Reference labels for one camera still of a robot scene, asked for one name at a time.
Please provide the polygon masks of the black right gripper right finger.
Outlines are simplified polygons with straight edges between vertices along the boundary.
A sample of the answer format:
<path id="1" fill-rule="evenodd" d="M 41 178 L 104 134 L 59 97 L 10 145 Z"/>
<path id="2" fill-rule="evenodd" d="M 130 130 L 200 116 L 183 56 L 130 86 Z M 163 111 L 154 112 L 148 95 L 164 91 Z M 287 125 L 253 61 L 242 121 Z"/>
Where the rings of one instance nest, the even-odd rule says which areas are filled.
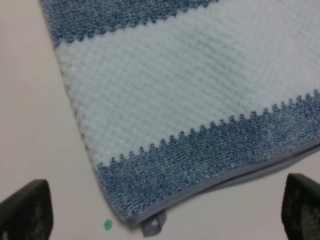
<path id="1" fill-rule="evenodd" d="M 320 184 L 301 173 L 288 174 L 281 221 L 289 240 L 319 240 Z"/>

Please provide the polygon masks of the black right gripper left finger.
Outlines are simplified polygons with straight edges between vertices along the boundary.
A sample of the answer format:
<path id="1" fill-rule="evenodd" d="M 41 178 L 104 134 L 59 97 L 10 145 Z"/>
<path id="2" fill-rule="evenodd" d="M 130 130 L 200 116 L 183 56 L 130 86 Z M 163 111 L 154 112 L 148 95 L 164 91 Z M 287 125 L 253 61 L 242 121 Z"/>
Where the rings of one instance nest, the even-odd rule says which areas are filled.
<path id="1" fill-rule="evenodd" d="M 48 240 L 54 225 L 50 186 L 35 179 L 0 203 L 2 240 Z"/>

